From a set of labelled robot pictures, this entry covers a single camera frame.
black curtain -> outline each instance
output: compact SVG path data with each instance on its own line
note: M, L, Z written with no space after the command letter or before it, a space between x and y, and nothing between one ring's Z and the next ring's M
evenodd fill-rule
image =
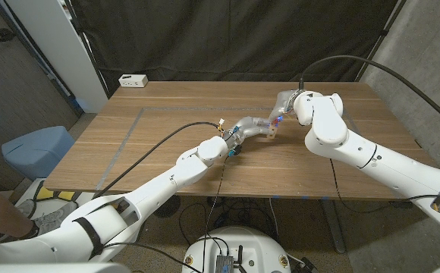
M149 80L291 81L330 55L366 57L397 0L73 0L110 91L122 74ZM306 81L352 81L332 61Z

wire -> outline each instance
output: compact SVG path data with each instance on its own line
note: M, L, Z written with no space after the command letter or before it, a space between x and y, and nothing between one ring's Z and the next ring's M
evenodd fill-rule
M225 142L227 142L227 140L229 140L234 135L234 133L230 133L230 132L228 133L230 134L230 136L225 140Z
M379 210L382 209L386 209L388 208L390 205L386 205L386 206L381 206L380 208L377 209L373 209L373 210L369 210L369 211L357 211L356 209L352 209L351 207L349 207L341 198L341 194L340 194L340 190L338 189L338 182L336 180L336 173L335 173L335 166L333 165L333 160L330 158L329 162L332 164L332 170L333 170L333 178L335 179L335 187L336 187L336 193L338 194L338 198L341 201L341 204L343 204L343 206L349 210L351 210L352 212L356 212L356 213L372 213L372 212L377 212Z
M184 263L184 262L182 262L182 261L176 259L175 257L173 257L173 256L171 256L171 255L169 255L169 254L167 254L167 253L164 252L164 251L161 251L161 250L156 249L156 248L151 247L151 246L143 245L143 244L141 244L141 243L130 243L130 242L110 243L110 244L108 244L108 245L105 245L103 248L105 249L105 248L107 248L107 247L118 246L118 245L138 246L138 247L142 247L142 248L145 248L145 249L149 249L149 250L155 251L155 252L157 252L157 253L159 253L159 254L162 254L162 255L164 255L164 256L170 258L171 260L173 260L173 261L175 261L175 262L177 262L177 263L179 263L179 264L182 264L182 265L188 267L189 269L191 269L191 270L193 270L193 271L195 271L195 272L202 273L202 272L196 270L195 268L193 268L193 267L187 265L186 263Z
M314 66L316 66L319 63L322 63L324 61L330 61L330 60L337 59L337 58L349 58L349 59L353 59L353 60L357 60L357 61L363 61L367 64L373 65L374 67L382 69L383 71L389 73L390 75L392 75L395 78L397 78L398 80L400 80L407 87L411 88L417 95L419 95L421 98L423 98L427 103L429 103L429 105L431 105L440 114L440 106L437 105L434 101L432 101L426 94L423 93L423 91L421 91L419 88L417 88L415 85L413 85L409 80L402 77L399 73L397 73L397 72L393 71L392 69L390 69L382 64L379 64L377 62L374 62L374 61L371 61L371 60L368 60L365 58L357 57L357 56L352 56L352 55L331 56L331 57L327 57L327 58L323 58L321 60L315 61L312 64L308 65L308 67L306 67L304 69L303 73L301 73L301 78L299 79L299 90L304 89L304 74L309 69L313 68Z
M347 204L345 204L345 202L341 198L340 190L338 189L338 182L336 181L336 173L335 173L335 166L333 165L333 160L330 158L329 161L332 164L333 178L335 179L335 186L336 186L336 193L338 194L338 197L340 198L340 201L341 201L341 203L343 204L343 206L345 208L351 210L352 212L357 212L357 213L372 213L372 212L377 212L379 210L391 207L391 205L386 205L386 206L381 206L380 208L373 209L373 210L370 210L370 211L363 211L363 212L361 212L361 211L357 211L356 209L352 209L349 206L347 206ZM403 202L408 202L408 201L411 201L411 200L414 200L414 199L421 199L421 198L428 198L428 197L440 198L440 194L423 194L423 195L418 195L418 196L412 196L412 197L403 199L401 201L396 201L395 203L403 203Z
M223 240L222 238L219 238L219 237L208 237L208 238L200 238L200 239L198 239L198 240L196 240L195 241L195 243L196 242L200 242L200 241L202 241L202 240L210 240L210 239L212 239L212 240L220 240L220 241L222 241L224 244L225 244L225 246L227 247L227 256L229 256L230 255L230 247L228 246L228 244L227 244L227 242L225 242L225 240Z
M228 156L225 158L225 161L223 161L222 176L220 177L220 183L218 184L217 195L215 196L215 201L213 201L212 209L210 210L210 213L208 214L208 218L206 219L205 238L206 238L206 235L208 234L208 223L210 221L210 216L212 216L213 209L215 208L215 204L217 203L218 195L220 194L220 187L222 186L223 174L224 174L224 171L225 171L225 163L227 163L227 159L228 159ZM202 268L202 273L205 272L205 249L206 249L206 240L203 241L203 265L202 265L203 268Z
M298 261L298 262L302 263L303 265L305 265L305 263L304 263L303 261L301 261L300 259L298 259L298 258L292 256L291 254L286 253L286 255L287 255L289 258L293 259L294 261Z
M183 216L183 213L184 213L187 209L189 209L190 207L192 207L192 206L202 206L202 207L203 207L203 215L205 216L205 224L206 224L206 208L205 208L205 205L203 205L202 203L194 203L194 204L191 204L191 205L189 205L188 207L186 207L186 208L183 209L183 211L180 213L180 217L179 217L179 219L178 219L178 224L179 224L179 226L180 226L181 235L183 235L183 238L187 241L188 246L191 246L191 243L190 243L190 241L188 240L186 234L185 234L184 231L183 231L183 226L181 226L181 216ZM213 241L215 241L215 243L217 244L218 249L220 249L220 255L222 255L222 248L220 247L220 244L218 244L218 242L216 241L216 239L213 239ZM230 250L228 249L228 246L227 246L227 256L228 256L229 252L230 252Z
M168 140L170 137L174 136L176 133L178 133L179 131L183 130L186 127L189 126L193 126L193 125L200 125L200 124L207 124L207 125L212 125L213 127L215 127L215 129L217 128L217 124L214 124L212 122L207 122L207 121L198 121L198 122L193 122L190 124L186 124L180 128L178 128L175 132L170 133L167 137L165 137L163 140L161 140L158 144L154 145L154 147L151 148L151 150L149 150L146 154L143 155L143 157L141 157L138 161L136 161L136 163L132 164L125 172L123 172L121 175L119 175L117 178L115 178L109 185L107 185L107 187L104 188L104 190L101 190L99 193L97 193L93 198L97 198L102 196L107 190L109 190L112 186L114 186L121 178L123 178L126 174L129 173L129 171L131 171L133 168L135 168L139 163L142 162L142 160L144 160L152 151L154 151L156 148L158 148L161 144L163 144L166 140Z
M235 202L231 205L228 204L228 202L234 200ZM274 221L272 220L271 216L269 213L266 212L266 210L268 209L269 205L266 205L266 207L263 209L259 206L259 204L255 201L252 200L250 198L247 198L247 200L249 200L249 204L255 205L255 207L248 207L246 206L246 203L244 202L244 199L242 198L227 198L225 200L225 203L223 204L222 208L223 208L223 212L215 221L215 223L217 221L219 221L219 219L224 218L225 216L227 216L227 218L222 220L222 224L219 226L215 226L215 228L220 228L221 226L225 226L227 224L225 224L225 222L229 219L232 223L234 224L243 224L246 225L248 227L257 229L259 231L264 232L265 234L269 234L270 237L274 238L275 240L278 240L278 236L275 232L275 224ZM233 218L230 217L230 212L234 210L234 211L239 211L237 213L237 220L234 220ZM250 218L252 218L252 214L250 213L250 211L254 211L254 212L261 212L265 217L266 217L266 225L263 226L256 226L254 224L252 224Z
M275 233L277 234L277 236L279 238L278 220L275 218L274 209L272 208L272 198L269 198L269 205L271 206L272 216L274 216Z

power strip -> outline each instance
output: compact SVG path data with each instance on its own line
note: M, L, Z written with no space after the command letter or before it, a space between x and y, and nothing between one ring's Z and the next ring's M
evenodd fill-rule
M124 74L119 79L122 87L145 87L147 84L146 75Z

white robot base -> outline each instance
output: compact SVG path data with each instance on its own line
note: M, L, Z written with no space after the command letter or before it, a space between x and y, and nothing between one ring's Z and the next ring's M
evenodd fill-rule
M223 239L228 244L228 256L231 258L227 258L228 249L221 240L216 241L222 248L223 257L217 257L220 256L220 249L214 240L207 237L205 272L291 272L288 256L282 246L260 231L250 227L228 226L215 229L209 232L209 235ZM203 238L192 244L184 256L184 261L199 271L202 271L203 267ZM182 272L193 271L183 265Z

wooden table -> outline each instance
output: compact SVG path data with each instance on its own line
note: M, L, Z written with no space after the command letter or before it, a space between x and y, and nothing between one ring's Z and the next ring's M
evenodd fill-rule
M46 179L51 190L103 188L170 132L194 121L230 128L245 116L267 118L277 93L297 83L149 82L145 88L119 88ZM343 99L344 120L365 138L434 165L396 117L365 83L306 83L306 88ZM221 196L337 199L330 162L304 145L310 127L285 118L274 140L255 136L226 162ZM189 127L161 145L126 175L112 192L134 190L174 165L187 149L217 135L206 125ZM178 194L214 196L222 172L218 160L205 177ZM345 199L394 199L384 185L356 168L335 162Z

